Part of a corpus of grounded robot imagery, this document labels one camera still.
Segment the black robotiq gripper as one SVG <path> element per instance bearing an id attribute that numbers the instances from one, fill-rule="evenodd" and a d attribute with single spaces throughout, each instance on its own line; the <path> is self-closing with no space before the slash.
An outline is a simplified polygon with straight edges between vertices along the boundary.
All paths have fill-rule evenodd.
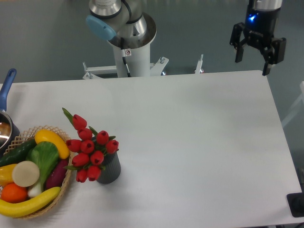
<path id="1" fill-rule="evenodd" d="M 265 60 L 263 76 L 270 73 L 272 66 L 284 60 L 286 38 L 274 38 L 281 6 L 280 0 L 249 1 L 245 24 L 243 22 L 235 24 L 230 37 L 229 43 L 236 51 L 236 63 L 242 61 L 245 44 L 262 49 L 262 56 Z M 243 40 L 241 40 L 242 32 L 244 32 L 245 38 Z"/>

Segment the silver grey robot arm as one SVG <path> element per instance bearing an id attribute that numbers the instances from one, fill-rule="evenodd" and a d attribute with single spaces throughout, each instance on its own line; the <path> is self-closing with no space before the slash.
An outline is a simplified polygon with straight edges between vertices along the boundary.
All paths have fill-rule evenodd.
<path id="1" fill-rule="evenodd" d="M 265 64 L 264 76 L 272 66 L 285 57 L 285 38 L 275 38 L 282 1 L 250 0 L 244 22 L 235 24 L 230 45 L 236 51 L 235 62 L 242 61 L 244 47 L 253 47 L 261 53 Z M 160 76 L 169 62 L 161 57 L 150 62 L 150 44 L 156 36 L 154 20 L 142 10 L 139 0 L 91 0 L 90 15 L 85 19 L 89 29 L 113 47 L 114 67 L 85 67 L 85 76 L 117 72 L 118 77 Z"/>

